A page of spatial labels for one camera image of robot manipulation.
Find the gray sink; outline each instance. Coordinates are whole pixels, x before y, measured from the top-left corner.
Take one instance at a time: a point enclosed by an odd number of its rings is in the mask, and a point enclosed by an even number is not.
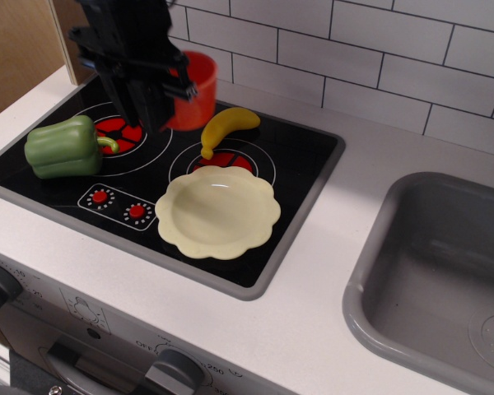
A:
[[[400,179],[343,310],[379,356],[467,393],[494,394],[494,189],[443,174]]]

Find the red knob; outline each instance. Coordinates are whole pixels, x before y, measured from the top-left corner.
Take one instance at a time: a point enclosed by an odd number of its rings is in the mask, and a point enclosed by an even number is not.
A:
[[[93,194],[91,200],[95,204],[104,204],[106,203],[106,201],[108,201],[108,193],[106,193],[105,191],[97,191]]]
[[[145,207],[141,206],[140,204],[136,204],[135,206],[130,207],[130,211],[128,214],[133,220],[138,220],[140,218],[143,218],[146,212],[147,211],[145,210]]]

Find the black stovetop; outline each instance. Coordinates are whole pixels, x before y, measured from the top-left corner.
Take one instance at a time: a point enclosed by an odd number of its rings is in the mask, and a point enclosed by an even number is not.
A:
[[[218,104],[217,112],[226,107]],[[0,155],[0,196],[241,299],[253,299],[268,286],[343,151],[339,137],[260,114],[258,128],[233,132],[212,160],[204,160],[199,154],[202,129],[145,132],[131,128],[116,113],[98,78],[35,127],[78,114],[92,118],[99,134],[117,140],[120,153],[106,152],[98,175],[42,180],[35,177],[24,156],[28,130]],[[220,261],[187,258],[161,239],[154,213],[157,199],[172,179],[205,165],[240,165],[273,186],[282,216],[266,244],[239,258]],[[109,197],[107,202],[95,203],[93,197],[99,191]],[[129,211],[135,205],[145,209],[138,218]]]

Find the red burner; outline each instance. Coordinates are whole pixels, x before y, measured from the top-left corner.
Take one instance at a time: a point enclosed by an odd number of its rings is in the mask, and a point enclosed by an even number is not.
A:
[[[96,125],[96,128],[99,136],[113,138],[119,144],[118,155],[132,150],[143,138],[141,126],[132,128],[119,117],[104,119]],[[102,151],[104,155],[114,155],[107,146],[103,146]]]
[[[193,168],[193,171],[203,166],[220,166],[220,167],[243,167],[251,173],[253,172],[253,166],[243,156],[231,152],[221,152],[214,154],[212,159],[201,159]]]

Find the oven handle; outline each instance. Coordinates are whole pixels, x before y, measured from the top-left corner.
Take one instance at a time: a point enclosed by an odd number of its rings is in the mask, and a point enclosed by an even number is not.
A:
[[[55,344],[46,354],[46,360],[60,378],[84,395],[123,395],[119,391],[97,383],[75,368],[79,355],[65,346]]]

